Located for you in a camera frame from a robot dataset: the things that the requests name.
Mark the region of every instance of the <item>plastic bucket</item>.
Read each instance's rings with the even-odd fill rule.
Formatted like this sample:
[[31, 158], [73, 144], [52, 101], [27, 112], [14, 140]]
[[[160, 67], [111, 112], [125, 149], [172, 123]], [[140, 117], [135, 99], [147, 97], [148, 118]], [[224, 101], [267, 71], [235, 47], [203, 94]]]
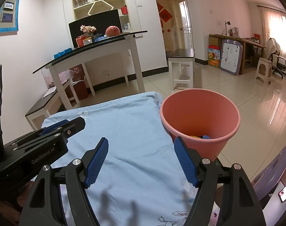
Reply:
[[[236, 105], [206, 89], [186, 89], [168, 96], [160, 108], [163, 125], [174, 139], [181, 136], [202, 158], [216, 159], [240, 124]], [[190, 136], [207, 135], [211, 139]]]

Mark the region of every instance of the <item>window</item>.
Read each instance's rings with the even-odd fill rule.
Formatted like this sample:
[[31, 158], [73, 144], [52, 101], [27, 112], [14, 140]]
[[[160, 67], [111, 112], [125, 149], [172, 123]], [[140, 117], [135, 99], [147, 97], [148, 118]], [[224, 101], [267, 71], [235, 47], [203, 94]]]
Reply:
[[274, 38], [280, 45], [280, 55], [286, 57], [286, 14], [263, 7], [260, 7], [260, 11], [263, 39], [266, 42], [268, 39]]

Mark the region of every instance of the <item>metal screw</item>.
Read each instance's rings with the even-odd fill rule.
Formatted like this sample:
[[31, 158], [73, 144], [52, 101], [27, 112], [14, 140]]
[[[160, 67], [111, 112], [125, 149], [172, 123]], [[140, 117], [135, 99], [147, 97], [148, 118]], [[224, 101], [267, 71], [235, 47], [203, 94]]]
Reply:
[[203, 164], [207, 165], [207, 164], [210, 164], [211, 161], [208, 158], [204, 158], [204, 159], [201, 160], [201, 162]]
[[75, 159], [74, 161], [73, 161], [73, 164], [74, 165], [79, 165], [81, 163], [81, 160], [80, 159]]
[[44, 166], [43, 166], [43, 171], [46, 172], [46, 171], [48, 171], [49, 169], [50, 169], [50, 166], [49, 166], [49, 165], [44, 165]]
[[236, 164], [234, 164], [234, 168], [235, 168], [236, 170], [240, 170], [240, 169], [241, 169], [241, 166], [236, 163]]

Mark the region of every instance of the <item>light blue bedsheet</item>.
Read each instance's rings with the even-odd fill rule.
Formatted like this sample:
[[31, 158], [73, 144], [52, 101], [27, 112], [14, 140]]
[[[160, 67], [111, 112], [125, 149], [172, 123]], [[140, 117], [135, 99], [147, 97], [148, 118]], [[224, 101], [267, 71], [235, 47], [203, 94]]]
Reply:
[[[86, 190], [101, 226], [181, 226], [192, 207], [196, 189], [185, 179], [165, 131], [159, 106], [162, 97], [147, 92], [47, 118], [43, 127], [78, 116], [85, 129], [72, 136], [69, 152], [52, 167], [65, 166], [102, 137], [109, 152], [95, 184]], [[69, 225], [73, 225], [67, 193], [62, 191]]]

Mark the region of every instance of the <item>hand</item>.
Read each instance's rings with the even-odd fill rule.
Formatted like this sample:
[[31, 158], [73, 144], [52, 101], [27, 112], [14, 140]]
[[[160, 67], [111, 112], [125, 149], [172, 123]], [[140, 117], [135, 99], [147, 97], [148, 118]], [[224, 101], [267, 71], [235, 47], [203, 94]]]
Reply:
[[[29, 181], [26, 189], [16, 198], [17, 203], [21, 207], [24, 206], [33, 183], [33, 181]], [[21, 213], [15, 210], [15, 208], [10, 203], [0, 201], [0, 212], [4, 216], [4, 218], [7, 219], [8, 222], [10, 222], [14, 226], [18, 226]]]

